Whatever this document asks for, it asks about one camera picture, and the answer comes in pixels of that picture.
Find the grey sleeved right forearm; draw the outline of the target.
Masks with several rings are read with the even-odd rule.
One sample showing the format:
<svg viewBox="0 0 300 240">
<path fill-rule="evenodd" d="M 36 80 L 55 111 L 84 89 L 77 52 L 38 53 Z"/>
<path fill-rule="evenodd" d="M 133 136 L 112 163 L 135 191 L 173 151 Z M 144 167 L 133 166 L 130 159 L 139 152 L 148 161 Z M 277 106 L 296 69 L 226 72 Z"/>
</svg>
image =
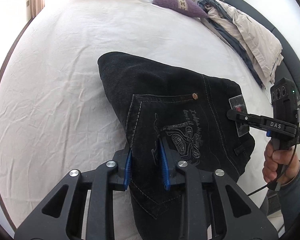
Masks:
<svg viewBox="0 0 300 240">
<path fill-rule="evenodd" d="M 285 230 L 289 230 L 300 213 L 300 167 L 297 175 L 278 192 Z"/>
</svg>

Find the right hand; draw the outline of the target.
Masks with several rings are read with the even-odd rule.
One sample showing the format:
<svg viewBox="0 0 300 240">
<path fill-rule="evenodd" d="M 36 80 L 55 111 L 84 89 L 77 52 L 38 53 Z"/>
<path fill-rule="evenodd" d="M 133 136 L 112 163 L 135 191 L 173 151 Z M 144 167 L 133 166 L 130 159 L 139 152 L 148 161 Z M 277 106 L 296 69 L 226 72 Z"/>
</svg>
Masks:
<svg viewBox="0 0 300 240">
<path fill-rule="evenodd" d="M 270 183 L 277 178 L 277 168 L 279 165 L 286 165 L 287 169 L 285 173 L 277 180 L 282 185 L 290 183 L 298 174 L 300 170 L 300 161 L 298 155 L 295 153 L 293 156 L 294 150 L 277 150 L 273 149 L 271 141 L 266 145 L 264 151 L 264 167 L 262 169 L 262 174 L 264 181 Z"/>
</svg>

